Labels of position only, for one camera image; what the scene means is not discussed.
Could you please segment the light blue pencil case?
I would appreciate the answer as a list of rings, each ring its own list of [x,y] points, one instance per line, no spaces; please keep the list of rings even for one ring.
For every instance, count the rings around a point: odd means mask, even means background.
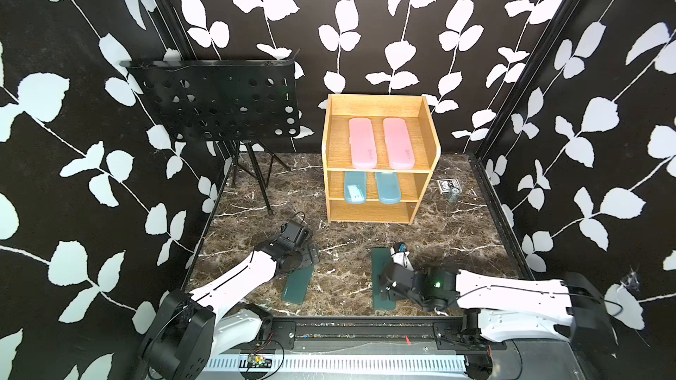
[[[378,200],[387,205],[394,205],[401,201],[401,187],[396,172],[376,172],[374,174]]]
[[[348,204],[363,204],[367,201],[367,175],[365,172],[345,172],[344,199]]]

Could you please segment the pink pencil case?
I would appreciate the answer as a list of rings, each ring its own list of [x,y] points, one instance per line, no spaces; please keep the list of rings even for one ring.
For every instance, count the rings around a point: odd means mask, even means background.
[[[378,163],[378,153],[373,124],[368,118],[349,120],[350,156],[357,169],[373,169]]]
[[[406,121],[402,118],[385,118],[383,130],[390,167],[411,170],[415,165],[415,154]]]

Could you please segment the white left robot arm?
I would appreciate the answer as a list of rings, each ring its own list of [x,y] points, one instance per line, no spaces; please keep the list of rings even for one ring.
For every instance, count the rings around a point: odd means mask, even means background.
[[[265,331],[269,318],[254,305],[228,312],[250,292],[279,274],[319,263],[315,243],[287,246],[263,241],[241,263],[207,285],[176,290],[160,304],[144,336],[139,356],[156,379],[195,379],[209,359]]]

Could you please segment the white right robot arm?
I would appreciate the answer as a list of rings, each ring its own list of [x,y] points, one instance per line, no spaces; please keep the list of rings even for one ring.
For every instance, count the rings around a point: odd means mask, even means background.
[[[415,271],[395,262],[378,275],[378,294],[427,312],[461,310],[464,341],[564,341],[576,349],[612,353],[617,339],[607,301],[579,273],[547,281],[498,278],[459,269]]]

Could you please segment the wooden shelf unit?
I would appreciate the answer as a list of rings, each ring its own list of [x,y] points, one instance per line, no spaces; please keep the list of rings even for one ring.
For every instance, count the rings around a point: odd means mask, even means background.
[[[415,154],[415,165],[411,170],[395,170],[389,165],[383,120],[390,117],[402,118],[407,123]],[[368,118],[373,124],[378,153],[378,163],[373,169],[357,169],[352,165],[351,118]],[[327,219],[331,222],[413,223],[440,154],[436,128],[423,96],[329,95],[321,145]],[[345,172],[366,173],[368,196],[365,203],[348,204],[345,201]],[[376,172],[398,174],[401,187],[399,203],[387,205],[378,200]]]

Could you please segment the small glass jar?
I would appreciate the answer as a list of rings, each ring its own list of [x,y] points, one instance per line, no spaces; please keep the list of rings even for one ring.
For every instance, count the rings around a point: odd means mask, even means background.
[[[462,190],[460,188],[456,188],[455,186],[452,186],[449,190],[449,193],[447,195],[447,200],[450,204],[457,203],[459,200],[459,197],[461,197]]]

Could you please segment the small printed card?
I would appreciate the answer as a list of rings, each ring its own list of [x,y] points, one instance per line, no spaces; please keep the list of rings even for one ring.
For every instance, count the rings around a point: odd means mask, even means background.
[[[438,188],[442,195],[457,195],[462,192],[458,179],[438,179]]]

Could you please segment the black music stand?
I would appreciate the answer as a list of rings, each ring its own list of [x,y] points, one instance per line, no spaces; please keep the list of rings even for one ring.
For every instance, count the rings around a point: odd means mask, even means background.
[[[126,61],[144,102],[174,140],[224,142],[246,148],[262,192],[263,172],[253,147],[267,138],[293,138],[301,131],[295,62],[283,60]]]

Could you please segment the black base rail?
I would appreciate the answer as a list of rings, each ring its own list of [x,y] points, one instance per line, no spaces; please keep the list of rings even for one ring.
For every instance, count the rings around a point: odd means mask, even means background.
[[[262,327],[262,340],[276,340],[286,349],[299,341],[392,341],[414,344],[431,341],[437,350],[487,354],[505,350],[490,342],[461,317],[274,317]]]

